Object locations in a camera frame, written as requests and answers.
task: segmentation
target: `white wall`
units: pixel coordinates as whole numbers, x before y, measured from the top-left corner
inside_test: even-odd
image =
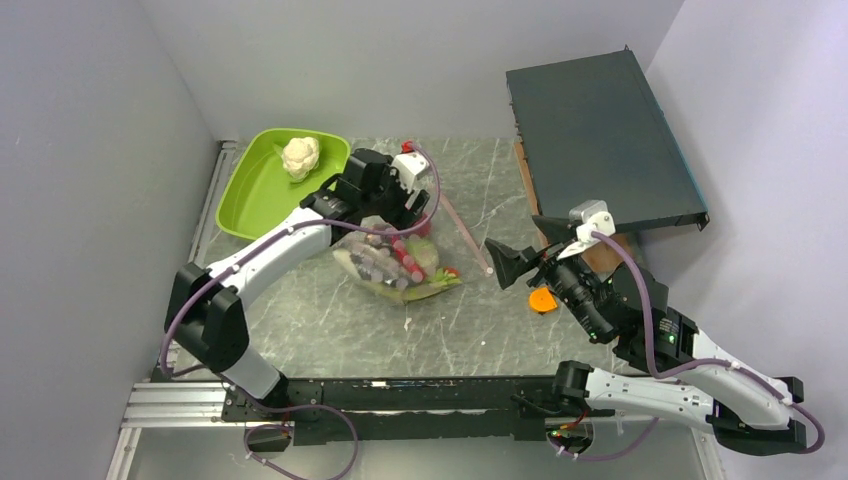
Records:
[[[723,450],[733,479],[848,469],[847,52],[845,2],[687,0],[647,71],[712,217],[646,235],[654,273],[729,351],[800,377],[827,428],[811,456]]]
[[[134,0],[0,11],[0,477],[103,478],[216,146]]]
[[[507,70],[620,50],[646,68],[683,0],[142,0],[218,139],[511,136]]]

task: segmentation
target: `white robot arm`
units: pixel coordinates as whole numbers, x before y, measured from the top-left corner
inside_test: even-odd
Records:
[[[288,379],[250,346],[244,312],[273,282],[363,218],[379,215],[395,228],[411,228],[429,199],[418,187],[427,169],[425,158],[410,148],[394,157],[356,150],[341,175],[305,198],[279,226],[207,269],[193,263],[180,269],[166,317],[166,343],[175,339],[261,405],[287,406]],[[166,363],[160,356],[160,368]]]
[[[627,377],[580,362],[562,362],[555,381],[561,405],[673,420],[715,433],[725,447],[749,455],[808,450],[805,426],[793,418],[793,410],[806,412],[797,405],[803,401],[801,381],[757,372],[669,307],[668,287],[609,238],[615,225],[605,202],[586,202],[567,220],[539,216],[533,220],[551,247],[519,252],[486,240],[501,287],[536,270],[527,284],[546,284],[574,314],[590,342],[617,340],[616,356],[651,374]],[[605,281],[578,256],[600,241],[625,260]],[[815,449],[823,441],[821,433]]]

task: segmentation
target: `marble countertop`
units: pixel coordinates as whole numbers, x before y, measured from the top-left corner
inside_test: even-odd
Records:
[[[400,151],[401,139],[350,139],[352,149]],[[513,139],[419,139],[436,160],[442,192],[478,246],[488,236],[507,245],[538,246]],[[203,265],[247,242],[217,226]],[[432,238],[442,265],[463,284],[435,297],[396,305],[357,285],[330,252],[284,275],[247,312],[251,344],[290,377],[385,377],[553,374],[562,360],[622,371],[609,346],[592,345],[564,308],[530,311],[530,290],[506,291],[486,276],[444,211]],[[177,365],[194,359],[180,352]]]

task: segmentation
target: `lime green plastic tray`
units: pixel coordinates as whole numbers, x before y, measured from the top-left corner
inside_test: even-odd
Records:
[[[315,137],[321,146],[318,166],[300,183],[292,181],[274,145],[285,147],[296,137]],[[273,128],[250,142],[218,204],[215,220],[221,230],[256,240],[280,224],[335,173],[350,156],[347,140],[329,133],[295,128]]]

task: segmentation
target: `cauliflower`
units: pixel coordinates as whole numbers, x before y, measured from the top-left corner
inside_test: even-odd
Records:
[[[306,174],[318,165],[318,140],[313,137],[292,138],[280,155],[283,158],[283,168],[299,182]]]

